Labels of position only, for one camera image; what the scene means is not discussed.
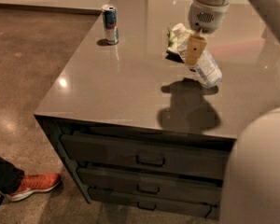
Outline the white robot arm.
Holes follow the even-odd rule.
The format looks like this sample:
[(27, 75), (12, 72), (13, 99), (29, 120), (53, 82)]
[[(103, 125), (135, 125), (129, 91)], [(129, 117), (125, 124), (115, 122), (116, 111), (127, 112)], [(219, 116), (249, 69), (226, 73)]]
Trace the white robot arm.
[[(280, 43), (280, 0), (248, 0)], [(222, 23), (229, 0), (192, 0), (201, 12), (217, 10), (215, 23), (194, 20), (192, 30), (212, 34)], [(280, 107), (250, 123), (229, 156), (219, 212), (219, 224), (280, 224)]]

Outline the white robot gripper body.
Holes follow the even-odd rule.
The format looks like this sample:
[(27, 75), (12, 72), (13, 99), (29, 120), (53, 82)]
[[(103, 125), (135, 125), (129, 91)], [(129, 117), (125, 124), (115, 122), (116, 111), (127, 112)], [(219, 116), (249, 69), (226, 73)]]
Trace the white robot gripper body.
[(204, 34), (212, 34), (222, 24), (229, 6), (229, 4), (213, 6), (199, 0), (192, 0), (188, 14), (190, 29), (202, 31)]

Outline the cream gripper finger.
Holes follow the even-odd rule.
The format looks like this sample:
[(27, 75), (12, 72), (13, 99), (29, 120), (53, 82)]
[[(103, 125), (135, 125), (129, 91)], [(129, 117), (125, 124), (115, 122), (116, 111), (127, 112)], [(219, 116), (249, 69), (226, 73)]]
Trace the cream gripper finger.
[(207, 40), (203, 35), (199, 33), (190, 35), (186, 52), (186, 64), (194, 66), (200, 59), (206, 46)]

